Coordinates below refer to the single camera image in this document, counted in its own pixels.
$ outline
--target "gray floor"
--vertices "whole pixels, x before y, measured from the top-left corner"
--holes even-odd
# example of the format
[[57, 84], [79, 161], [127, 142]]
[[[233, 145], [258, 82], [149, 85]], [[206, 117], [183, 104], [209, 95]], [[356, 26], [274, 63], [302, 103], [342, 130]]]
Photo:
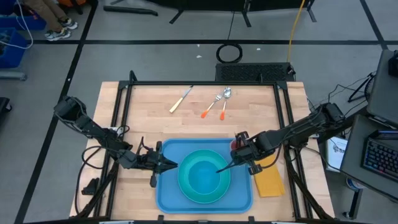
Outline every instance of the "gray floor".
[[[174, 25], [169, 20], [177, 12], [148, 2], [127, 1], [125, 6], [155, 9], [159, 17], [104, 12], [100, 2], [88, 33], [88, 40], [167, 40], [226, 39], [232, 19], [230, 12], [184, 12]], [[378, 27], [386, 40], [398, 40], [395, 0], [367, 0]], [[84, 15], [71, 12], [80, 22], [73, 31], [79, 39], [90, 7]], [[312, 23], [303, 12], [297, 24], [299, 40], [377, 40], [359, 0], [316, 0], [313, 12], [318, 22]], [[252, 28], [247, 28], [242, 15], [236, 14], [231, 39], [289, 39], [297, 10], [249, 13]], [[34, 32], [35, 40], [43, 32]], [[9, 97], [14, 109], [0, 130], [0, 217], [12, 223], [26, 190], [36, 158], [52, 117], [75, 54], [77, 45], [37, 44], [24, 55], [16, 70], [28, 74], [28, 80], [0, 81], [0, 96]], [[68, 94], [85, 102], [93, 115], [103, 81], [125, 80], [134, 70], [139, 80], [214, 80], [215, 52], [219, 45], [85, 45]], [[241, 62], [284, 62], [287, 45], [242, 45]], [[327, 97], [337, 83], [353, 83], [374, 71], [381, 53], [379, 45], [294, 45], [292, 63], [297, 80], [305, 84], [309, 99], [317, 104]], [[237, 55], [225, 48], [225, 60]], [[348, 90], [332, 98], [343, 112], [348, 104]], [[50, 150], [30, 204], [25, 222], [67, 218], [76, 175], [86, 139], [58, 125]], [[353, 192], [345, 187], [343, 176], [326, 172], [336, 217], [349, 209]], [[365, 190], [357, 221], [395, 223], [398, 204], [370, 190]]]

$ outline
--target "black mat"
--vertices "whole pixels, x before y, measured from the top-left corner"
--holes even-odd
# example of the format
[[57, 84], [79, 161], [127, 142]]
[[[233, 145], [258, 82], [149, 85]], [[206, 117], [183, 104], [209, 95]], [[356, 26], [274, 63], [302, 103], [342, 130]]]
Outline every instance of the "black mat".
[[216, 65], [216, 81], [294, 82], [287, 74], [289, 63], [219, 63]]

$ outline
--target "sponge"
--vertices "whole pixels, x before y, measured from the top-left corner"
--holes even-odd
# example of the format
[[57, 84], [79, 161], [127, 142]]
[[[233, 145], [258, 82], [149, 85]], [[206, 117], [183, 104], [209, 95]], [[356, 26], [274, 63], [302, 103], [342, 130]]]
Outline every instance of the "sponge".
[[[275, 155], [257, 161], [256, 164], [266, 166], [275, 160]], [[285, 188], [280, 178], [276, 164], [254, 175], [260, 197], [276, 197], [285, 194]]]

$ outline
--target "knife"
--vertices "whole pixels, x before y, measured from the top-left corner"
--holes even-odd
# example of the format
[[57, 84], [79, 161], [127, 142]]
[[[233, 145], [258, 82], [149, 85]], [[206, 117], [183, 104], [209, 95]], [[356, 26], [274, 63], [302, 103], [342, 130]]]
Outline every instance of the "knife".
[[170, 113], [173, 113], [175, 111], [175, 109], [177, 109], [177, 107], [179, 106], [179, 104], [181, 103], [181, 101], [188, 95], [189, 91], [191, 91], [193, 85], [189, 87], [189, 89], [187, 89], [185, 91], [185, 93], [182, 95], [182, 97], [174, 104], [174, 106], [170, 109]]

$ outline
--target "sneaker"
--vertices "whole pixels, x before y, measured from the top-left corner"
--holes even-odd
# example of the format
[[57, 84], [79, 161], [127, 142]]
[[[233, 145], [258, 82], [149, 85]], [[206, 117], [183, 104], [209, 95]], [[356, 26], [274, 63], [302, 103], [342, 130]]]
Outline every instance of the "sneaker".
[[78, 27], [77, 22], [73, 21], [71, 18], [67, 19], [65, 22], [61, 22], [63, 28], [70, 30], [76, 29]]
[[62, 29], [61, 32], [54, 32], [52, 30], [49, 30], [44, 34], [44, 36], [48, 41], [56, 41], [59, 39], [69, 38], [71, 36], [71, 33], [69, 30], [66, 29]]

